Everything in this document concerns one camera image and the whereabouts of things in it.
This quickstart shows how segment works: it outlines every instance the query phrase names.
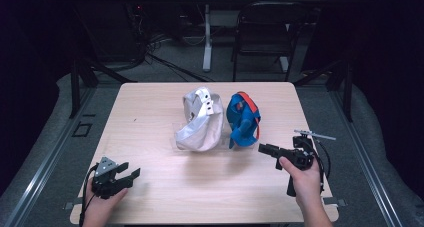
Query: red strap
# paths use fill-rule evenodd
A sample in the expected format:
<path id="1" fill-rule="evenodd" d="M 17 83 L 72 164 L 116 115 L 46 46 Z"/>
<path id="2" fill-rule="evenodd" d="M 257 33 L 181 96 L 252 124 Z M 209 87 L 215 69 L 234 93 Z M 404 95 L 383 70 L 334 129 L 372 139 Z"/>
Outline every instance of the red strap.
<path id="1" fill-rule="evenodd" d="M 239 92 L 237 92 L 237 94 L 239 94 L 244 99 L 244 101 L 246 101 L 246 103 L 249 105 L 249 107 L 250 107 L 250 109 L 252 110 L 253 113 L 258 111 L 258 107 L 256 107 L 255 103 L 249 97 L 248 94 L 246 94 L 243 91 L 239 91 Z M 258 129 L 256 130 L 256 139 L 259 139 L 259 119 L 255 118 L 255 120 L 256 120 L 256 124 L 258 125 Z"/>

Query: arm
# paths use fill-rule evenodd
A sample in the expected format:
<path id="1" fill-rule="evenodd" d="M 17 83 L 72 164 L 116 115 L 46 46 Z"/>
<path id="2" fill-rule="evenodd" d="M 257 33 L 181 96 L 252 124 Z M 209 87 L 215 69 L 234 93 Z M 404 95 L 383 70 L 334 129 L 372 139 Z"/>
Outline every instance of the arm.
<path id="1" fill-rule="evenodd" d="M 90 202 L 90 199 L 94 196 L 91 191 L 90 179 L 87 183 L 87 194 L 86 203 Z M 101 227 L 105 226 L 110 215 L 112 214 L 113 208 L 124 198 L 127 194 L 128 189 L 122 189 L 119 193 L 111 196 L 109 199 L 101 199 L 94 196 L 85 212 L 84 227 Z"/>
<path id="2" fill-rule="evenodd" d="M 296 168 L 285 157 L 281 157 L 279 161 L 281 166 L 293 177 L 293 185 L 297 193 L 296 202 L 302 211 L 305 226 L 333 226 L 321 202 L 317 161 L 313 162 L 310 169 L 304 171 Z"/>

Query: chair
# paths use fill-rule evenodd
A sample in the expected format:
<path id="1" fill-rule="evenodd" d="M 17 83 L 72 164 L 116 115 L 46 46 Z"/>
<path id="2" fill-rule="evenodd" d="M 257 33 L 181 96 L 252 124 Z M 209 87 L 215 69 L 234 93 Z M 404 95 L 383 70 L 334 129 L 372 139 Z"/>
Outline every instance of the chair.
<path id="1" fill-rule="evenodd" d="M 255 2 L 243 7 L 237 18 L 231 57 L 233 82 L 236 81 L 238 55 L 275 56 L 276 61 L 279 57 L 287 57 L 287 81 L 298 35 L 308 13 L 309 9 L 300 3 Z"/>

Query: black handle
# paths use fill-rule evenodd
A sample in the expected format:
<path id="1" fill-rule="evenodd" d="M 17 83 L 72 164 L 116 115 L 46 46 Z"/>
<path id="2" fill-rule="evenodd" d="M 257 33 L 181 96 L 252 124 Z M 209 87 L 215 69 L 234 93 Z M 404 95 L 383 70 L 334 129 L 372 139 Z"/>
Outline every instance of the black handle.
<path id="1" fill-rule="evenodd" d="M 287 187 L 287 195 L 291 197 L 296 197 L 296 191 L 293 186 L 293 178 L 290 175 L 289 186 Z"/>

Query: background table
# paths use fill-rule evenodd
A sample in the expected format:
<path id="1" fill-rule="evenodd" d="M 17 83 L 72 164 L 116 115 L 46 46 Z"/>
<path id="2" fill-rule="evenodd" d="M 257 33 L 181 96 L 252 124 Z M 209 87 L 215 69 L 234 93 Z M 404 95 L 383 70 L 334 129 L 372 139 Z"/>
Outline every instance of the background table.
<path id="1" fill-rule="evenodd" d="M 262 116 L 259 143 L 292 148 L 292 136 L 297 135 L 293 130 L 308 130 L 296 90 L 290 83 L 124 84 L 91 166 L 107 156 L 118 164 L 130 164 L 117 178 L 137 168 L 141 168 L 141 175 L 110 222 L 302 222 L 295 199 L 286 195 L 289 175 L 276 170 L 276 159 L 259 153 L 258 144 L 206 153 L 174 147 L 174 125 L 185 122 L 182 97 L 201 86 L 218 93 L 225 109 L 237 91 L 249 94 Z M 230 132 L 227 124 L 224 138 Z M 322 196 L 332 196 L 328 183 Z M 325 210 L 332 221 L 338 218 L 336 207 L 325 206 Z M 76 205 L 71 213 L 72 223 L 78 223 L 80 212 L 81 205 Z"/>

